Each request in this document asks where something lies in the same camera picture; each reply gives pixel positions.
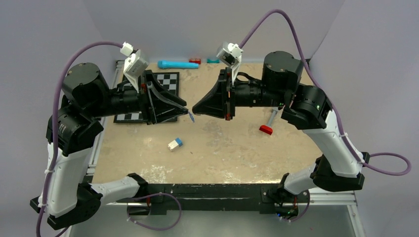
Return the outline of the blue key tag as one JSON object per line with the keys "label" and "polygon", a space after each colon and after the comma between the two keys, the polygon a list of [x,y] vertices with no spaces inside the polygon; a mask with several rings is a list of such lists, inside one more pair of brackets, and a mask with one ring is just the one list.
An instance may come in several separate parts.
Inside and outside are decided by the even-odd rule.
{"label": "blue key tag", "polygon": [[190,117],[190,119],[191,119],[192,123],[195,123],[195,119],[194,119],[193,114],[192,114],[191,112],[188,112],[188,115],[189,115],[189,117]]}

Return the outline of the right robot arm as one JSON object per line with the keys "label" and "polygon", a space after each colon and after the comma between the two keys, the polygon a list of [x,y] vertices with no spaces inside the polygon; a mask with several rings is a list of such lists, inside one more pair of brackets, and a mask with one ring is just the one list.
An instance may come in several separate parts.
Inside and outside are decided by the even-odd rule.
{"label": "right robot arm", "polygon": [[361,190],[362,162],[369,155],[351,153],[339,133],[331,101],[322,89],[300,82],[302,71],[303,62],[284,51],[265,56],[261,79],[249,75],[233,79],[231,69],[222,69],[214,87],[192,111],[231,120],[236,107],[278,107],[283,120],[308,135],[322,155],[307,169],[282,177],[275,194],[284,201],[314,187],[329,192]]}

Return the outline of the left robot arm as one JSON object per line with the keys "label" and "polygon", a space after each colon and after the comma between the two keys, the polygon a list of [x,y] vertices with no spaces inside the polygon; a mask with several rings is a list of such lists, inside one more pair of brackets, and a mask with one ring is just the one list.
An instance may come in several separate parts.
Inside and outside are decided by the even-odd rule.
{"label": "left robot arm", "polygon": [[36,212],[48,215],[54,230],[84,222],[108,203],[149,197],[148,183],[136,173],[104,184],[84,181],[86,161],[103,131],[102,118],[141,112],[147,124],[157,124],[188,114],[186,101],[164,88],[151,70],[137,81],[139,89],[123,83],[111,89],[93,63],[75,65],[65,74],[58,130],[53,131],[50,120],[46,132],[48,163],[53,165],[46,203],[42,196],[30,201]]}

